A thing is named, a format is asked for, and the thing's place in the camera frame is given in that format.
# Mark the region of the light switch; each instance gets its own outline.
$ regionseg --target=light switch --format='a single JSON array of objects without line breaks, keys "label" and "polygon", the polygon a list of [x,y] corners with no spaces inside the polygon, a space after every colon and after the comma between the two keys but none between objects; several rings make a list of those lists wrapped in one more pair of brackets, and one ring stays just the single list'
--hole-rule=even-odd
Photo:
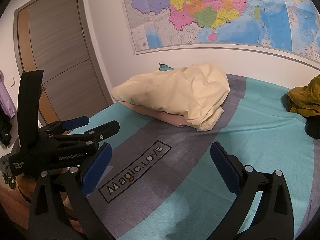
[{"label": "light switch", "polygon": [[13,78],[13,77],[9,78],[9,80],[7,81],[7,84],[8,84],[10,87],[13,87],[13,86],[15,85],[14,78]]}]

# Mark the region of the purple jacket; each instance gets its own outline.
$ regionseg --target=purple jacket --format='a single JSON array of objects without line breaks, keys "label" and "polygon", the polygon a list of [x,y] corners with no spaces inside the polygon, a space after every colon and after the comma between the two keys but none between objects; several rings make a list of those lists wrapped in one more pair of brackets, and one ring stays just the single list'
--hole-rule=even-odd
[{"label": "purple jacket", "polygon": [[0,79],[0,105],[4,113],[11,118],[15,116],[16,114],[16,108],[14,107],[14,104],[12,102],[11,97],[9,96],[9,93],[7,89],[4,86],[4,83]]}]

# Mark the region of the screw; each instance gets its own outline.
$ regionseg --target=screw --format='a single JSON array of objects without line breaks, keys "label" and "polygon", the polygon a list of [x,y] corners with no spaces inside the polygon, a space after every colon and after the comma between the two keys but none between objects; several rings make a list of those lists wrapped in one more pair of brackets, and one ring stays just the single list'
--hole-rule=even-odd
[{"label": "screw", "polygon": [[48,175],[48,172],[47,171],[42,171],[40,175],[41,175],[41,177],[45,177],[45,176]]},{"label": "screw", "polygon": [[250,166],[250,165],[245,166],[244,169],[245,169],[247,172],[253,172],[253,167]]},{"label": "screw", "polygon": [[279,177],[281,177],[281,176],[282,176],[282,171],[276,170],[276,175],[279,176]]},{"label": "screw", "polygon": [[78,167],[77,166],[73,166],[69,169],[70,173],[76,173],[78,171]]}]

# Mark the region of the white wall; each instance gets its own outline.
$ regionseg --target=white wall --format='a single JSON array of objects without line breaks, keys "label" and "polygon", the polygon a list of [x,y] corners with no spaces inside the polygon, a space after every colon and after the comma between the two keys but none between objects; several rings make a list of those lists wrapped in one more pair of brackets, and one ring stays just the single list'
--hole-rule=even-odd
[{"label": "white wall", "polygon": [[[272,55],[229,49],[179,49],[135,55],[122,0],[88,0],[88,3],[97,42],[112,86],[120,85],[136,74],[156,70],[159,63],[176,68],[190,66],[193,63],[215,62],[227,73],[249,76],[287,87],[295,84],[306,85],[313,75],[319,73],[294,61],[286,60],[284,63],[283,58]],[[319,67],[314,61],[274,49],[246,45],[212,46],[257,49],[294,57]]]}]

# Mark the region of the door frame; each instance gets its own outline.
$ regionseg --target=door frame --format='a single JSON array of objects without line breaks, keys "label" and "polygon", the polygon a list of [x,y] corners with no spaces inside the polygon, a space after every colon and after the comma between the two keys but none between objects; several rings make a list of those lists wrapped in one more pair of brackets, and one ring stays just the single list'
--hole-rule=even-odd
[{"label": "door frame", "polygon": [[[20,57],[20,50],[19,50],[19,43],[18,43],[18,12],[21,11],[23,8],[29,6],[30,4],[36,2],[38,0],[31,0],[21,6],[20,8],[16,9],[14,11],[14,18],[13,18],[13,44],[14,44],[14,52],[15,52],[15,57],[16,57],[16,62],[19,70],[19,75],[21,76],[22,73],[24,72],[23,65],[21,62],[21,57]],[[99,86],[101,88],[101,91],[103,93],[103,96],[107,102],[108,106],[111,106],[113,104],[113,100],[111,98],[111,95],[109,93],[109,90],[107,88],[106,82],[102,76],[102,72],[92,45],[92,40],[89,32],[89,27],[87,23],[87,18],[85,15],[85,10],[84,10],[84,3],[83,0],[77,0],[78,3],[78,13],[80,17],[80,24],[81,28],[84,32],[84,41],[88,50],[89,54],[89,59],[91,61],[91,64],[93,66],[94,73],[96,75],[96,78],[98,80]],[[40,123],[45,126],[48,123],[45,121],[44,117],[42,116],[41,112],[39,111],[39,121]]]}]

